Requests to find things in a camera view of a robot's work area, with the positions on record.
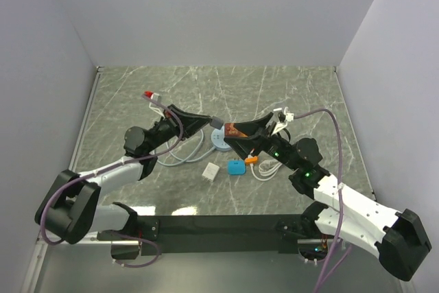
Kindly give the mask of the red cube socket adapter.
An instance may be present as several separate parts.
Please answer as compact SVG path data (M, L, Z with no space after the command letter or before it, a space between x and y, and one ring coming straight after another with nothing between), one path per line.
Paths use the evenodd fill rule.
M247 137L248 135L244 134L240 130L235 127L234 123L225 123L224 124L224 137Z

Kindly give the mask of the small grey charger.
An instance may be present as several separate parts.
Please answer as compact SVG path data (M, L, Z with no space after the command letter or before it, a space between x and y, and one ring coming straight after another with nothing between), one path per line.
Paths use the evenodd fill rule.
M214 127L215 129L220 130L222 128L222 126L224 125L224 122L220 118L213 116L211 118L210 125L211 125L211 127Z

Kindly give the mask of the round light blue power strip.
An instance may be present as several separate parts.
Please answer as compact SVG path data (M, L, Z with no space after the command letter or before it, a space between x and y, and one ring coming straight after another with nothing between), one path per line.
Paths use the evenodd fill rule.
M211 133L211 142L213 144L213 148L219 152L228 152L231 151L232 148L227 144L224 140L224 128L217 129L215 128Z

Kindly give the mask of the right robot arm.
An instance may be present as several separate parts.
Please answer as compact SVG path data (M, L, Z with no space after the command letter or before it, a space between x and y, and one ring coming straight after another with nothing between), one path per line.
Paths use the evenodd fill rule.
M343 239L375 256L392 276L410 281L432 249L420 217L379 204L342 183L320 166L315 139L292 143L283 138L281 131L293 119L292 113L279 110L254 121L227 123L224 140L242 159L265 152L293 171L289 180L294 189L313 200L302 214L306 236Z

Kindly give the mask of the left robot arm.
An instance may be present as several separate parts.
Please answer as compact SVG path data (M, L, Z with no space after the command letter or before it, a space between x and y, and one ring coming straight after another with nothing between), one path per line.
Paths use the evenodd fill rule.
M128 183L149 176L160 156L158 148L176 138L192 137L213 118L164 107L162 117L149 129L133 126L124 136L125 154L117 161L87 172L66 169L58 174L36 214L42 238L50 245L52 233L58 242L76 244L88 233L113 231L121 239L136 237L138 214L130 207L115 202L100 206L100 200Z

